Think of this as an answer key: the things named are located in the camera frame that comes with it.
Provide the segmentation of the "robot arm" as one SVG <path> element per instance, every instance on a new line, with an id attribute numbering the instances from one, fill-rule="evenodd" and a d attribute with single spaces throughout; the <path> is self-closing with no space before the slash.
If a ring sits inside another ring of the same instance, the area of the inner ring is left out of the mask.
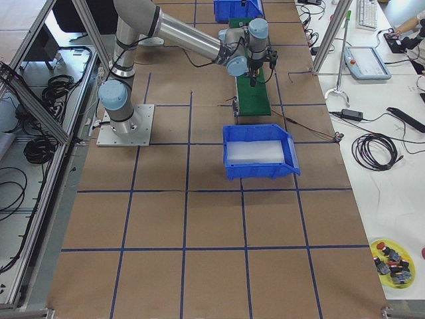
<path id="1" fill-rule="evenodd" d="M 276 67 L 276 52 L 268 45 L 269 26 L 262 18 L 221 30 L 214 38 L 164 13 L 152 1 L 114 1 L 114 7 L 118 14 L 116 46 L 98 97 L 110 118 L 110 128 L 117 135 L 135 133 L 142 125 L 131 103 L 131 85 L 124 84 L 124 79 L 135 75 L 135 50 L 140 36 L 171 41 L 213 64 L 225 66 L 233 77 L 248 75 L 252 86 L 258 83 L 258 73 L 265 62 L 270 69 Z"/>

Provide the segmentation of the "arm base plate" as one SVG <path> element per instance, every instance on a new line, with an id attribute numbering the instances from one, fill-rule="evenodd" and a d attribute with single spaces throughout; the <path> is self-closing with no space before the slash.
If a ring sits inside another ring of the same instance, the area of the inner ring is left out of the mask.
<path id="1" fill-rule="evenodd" d="M 102 120 L 109 124 L 100 127 L 97 146 L 149 146 L 154 111 L 154 104 L 136 104 L 133 116 L 125 122 L 111 121 L 109 114 L 105 112 Z"/>

